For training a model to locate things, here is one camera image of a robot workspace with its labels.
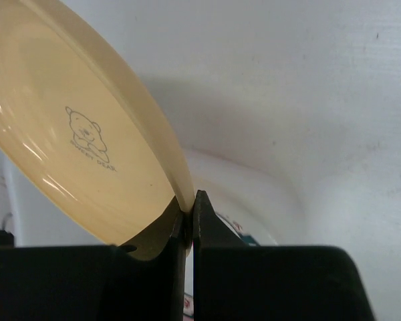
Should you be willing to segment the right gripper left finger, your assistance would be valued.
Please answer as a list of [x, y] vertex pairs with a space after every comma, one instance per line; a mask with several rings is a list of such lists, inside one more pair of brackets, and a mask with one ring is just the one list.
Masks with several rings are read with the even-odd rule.
[[0, 320], [182, 320], [184, 268], [176, 200], [120, 246], [16, 247], [0, 229]]

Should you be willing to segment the white plate green rim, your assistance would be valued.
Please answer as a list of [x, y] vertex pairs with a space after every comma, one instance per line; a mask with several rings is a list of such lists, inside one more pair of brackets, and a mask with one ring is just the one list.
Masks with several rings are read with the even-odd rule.
[[217, 216], [225, 223], [225, 225], [245, 244], [248, 246], [257, 247], [260, 243], [248, 232], [243, 229], [243, 226], [231, 219], [229, 216], [217, 213]]

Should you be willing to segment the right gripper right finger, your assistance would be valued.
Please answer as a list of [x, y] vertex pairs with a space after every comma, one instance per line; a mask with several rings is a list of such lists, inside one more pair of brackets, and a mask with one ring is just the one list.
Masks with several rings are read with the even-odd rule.
[[333, 246], [250, 246], [205, 191], [193, 209], [196, 320], [373, 320], [351, 257]]

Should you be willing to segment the orange plate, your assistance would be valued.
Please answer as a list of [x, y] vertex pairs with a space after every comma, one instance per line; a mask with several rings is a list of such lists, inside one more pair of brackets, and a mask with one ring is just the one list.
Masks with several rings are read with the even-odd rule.
[[194, 187], [178, 139], [114, 48], [60, 1], [0, 1], [0, 149], [62, 212], [122, 244]]

